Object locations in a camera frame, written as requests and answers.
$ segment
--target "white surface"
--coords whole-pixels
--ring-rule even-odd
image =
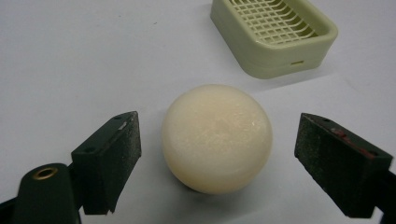
[[[182,183],[208,194],[237,191],[260,172],[272,146],[271,123],[251,96],[226,85],[203,85],[169,106],[163,156]]]
[[[209,19],[211,1],[0,2],[0,202],[22,176],[70,152],[111,117],[139,112],[143,157],[116,213],[88,223],[378,223],[344,217],[294,158],[313,113],[396,155],[396,1],[312,0],[339,36],[321,67],[270,80],[246,75]],[[244,190],[207,196],[166,167],[161,125],[193,87],[251,94],[274,130],[272,155]]]

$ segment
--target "soap dish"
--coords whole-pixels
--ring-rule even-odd
[[[257,78],[318,67],[338,34],[306,0],[213,0],[210,17],[242,69]]]

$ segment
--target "red mark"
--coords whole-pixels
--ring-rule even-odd
[[[331,131],[332,131],[332,133],[335,133],[338,137],[340,137],[340,138],[342,138],[344,141],[346,141],[348,144],[350,144],[352,147],[356,148],[361,154],[363,154],[364,156],[366,156],[366,157],[369,158],[370,160],[372,160],[372,159],[375,157],[375,155],[373,155],[373,153],[369,152],[369,151],[366,150],[365,148],[356,146],[356,145],[347,137],[347,134],[344,133],[343,130],[341,130],[341,129],[336,129],[336,128],[332,128]]]

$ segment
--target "brass insert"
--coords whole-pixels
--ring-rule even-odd
[[[41,169],[41,170],[37,171],[37,172],[33,175],[33,179],[35,179],[35,180],[44,180],[44,179],[48,179],[48,178],[54,176],[57,172],[58,172],[58,168],[55,168],[55,167],[46,167],[46,168],[44,168],[44,169]]]

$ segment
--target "white table surface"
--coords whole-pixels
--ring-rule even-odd
[[[396,1],[311,0],[339,36],[313,70],[245,74],[209,18],[211,1],[0,2],[0,202],[37,166],[70,153],[108,119],[139,113],[143,157],[115,214],[89,223],[378,223],[345,217],[294,158],[300,114],[333,119],[396,155]],[[168,106],[203,84],[251,94],[273,125],[270,160],[245,189],[183,187],[162,154]],[[393,165],[390,169],[396,172]]]

